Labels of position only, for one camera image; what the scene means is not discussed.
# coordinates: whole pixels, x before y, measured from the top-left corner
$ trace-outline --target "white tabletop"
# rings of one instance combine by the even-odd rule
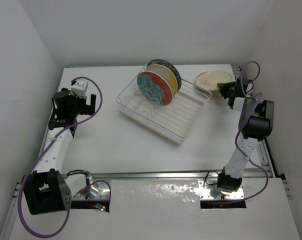
[[[59,88],[70,88],[71,80],[84,76],[93,79],[103,94],[100,112],[77,127],[68,146],[62,172],[75,169],[92,173],[167,172],[221,170],[234,149],[240,112],[231,110],[227,100],[209,100],[192,126],[186,140],[176,145],[129,119],[120,112],[116,97],[142,66],[65,68]],[[196,76],[211,70],[232,74],[225,65],[178,65],[182,78],[194,82]],[[97,95],[89,84],[87,91]],[[79,116],[78,121],[86,118]],[[257,151],[252,160],[260,164]]]
[[[298,240],[281,179],[248,201],[247,208],[200,209],[199,196],[188,191],[193,180],[113,180],[110,213],[71,209],[69,221],[55,240]],[[246,196],[260,190],[263,178],[244,178]],[[41,234],[62,225],[66,212],[30,215],[26,222]],[[16,216],[10,240],[37,240]]]

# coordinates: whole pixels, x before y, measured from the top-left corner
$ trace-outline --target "dish rack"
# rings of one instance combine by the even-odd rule
[[[201,91],[206,93],[203,94],[195,84],[182,79],[181,88],[170,104],[159,105],[157,101],[151,101],[150,96],[143,95],[138,88],[137,77],[145,69],[146,65],[119,94],[116,102],[127,117],[170,141],[181,144],[212,94],[202,88]]]

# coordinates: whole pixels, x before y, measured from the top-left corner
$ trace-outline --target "plate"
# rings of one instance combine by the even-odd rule
[[[175,96],[178,92],[178,84],[175,75],[172,71],[166,66],[153,64],[146,68],[146,71],[153,72],[155,74],[160,75],[171,87],[173,96]]]
[[[233,82],[233,77],[226,71],[206,71],[199,74],[195,78],[195,85],[199,87],[199,91],[204,93],[201,89],[211,91],[211,99],[220,98],[219,88],[217,84],[226,84]]]
[[[152,71],[143,71],[136,83],[144,97],[157,105],[168,105],[173,98],[169,84],[158,74]]]
[[[165,66],[168,69],[170,69],[170,71],[175,76],[175,79],[176,79],[176,82],[177,82],[177,90],[179,91],[180,88],[181,88],[182,81],[181,81],[181,76],[180,76],[180,73],[178,72],[178,70],[171,63],[169,63],[168,61],[163,60],[163,59],[153,59],[153,60],[148,62],[146,67],[149,67],[149,66],[154,65],[154,64],[162,65],[162,66]]]

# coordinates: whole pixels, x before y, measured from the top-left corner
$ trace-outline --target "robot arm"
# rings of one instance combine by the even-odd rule
[[[250,81],[244,80],[245,90]],[[243,102],[238,127],[243,125],[251,109],[255,106],[256,99],[244,96],[241,90],[240,79],[236,82],[218,84],[221,95],[228,98],[228,105],[231,109],[238,110]],[[244,125],[238,137],[238,146],[250,158],[254,149],[265,137],[269,136],[273,129],[274,102],[264,100],[259,103],[254,115],[251,115],[248,122]],[[236,147],[230,161],[224,166],[218,175],[217,187],[221,191],[231,193],[236,192],[242,183],[242,177],[249,159],[245,157]]]
[[[88,184],[86,173],[71,175],[67,179],[61,175],[66,151],[76,127],[62,132],[55,139],[63,128],[77,122],[78,115],[92,115],[95,112],[96,95],[91,94],[90,105],[87,105],[87,88],[86,81],[73,81],[70,90],[63,88],[53,95],[53,112],[48,123],[45,147],[52,141],[54,143],[35,166],[23,189],[32,215],[70,209],[72,196]]]

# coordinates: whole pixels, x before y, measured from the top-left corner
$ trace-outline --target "yellow plate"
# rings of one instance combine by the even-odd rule
[[[173,96],[175,96],[178,92],[178,83],[175,75],[172,71],[166,66],[162,66],[159,64],[150,65],[146,68],[146,71],[153,72],[155,74],[160,75],[170,86]]]
[[[217,84],[233,82],[233,77],[225,71],[206,71],[199,74],[195,79],[195,85],[213,92],[218,92]]]

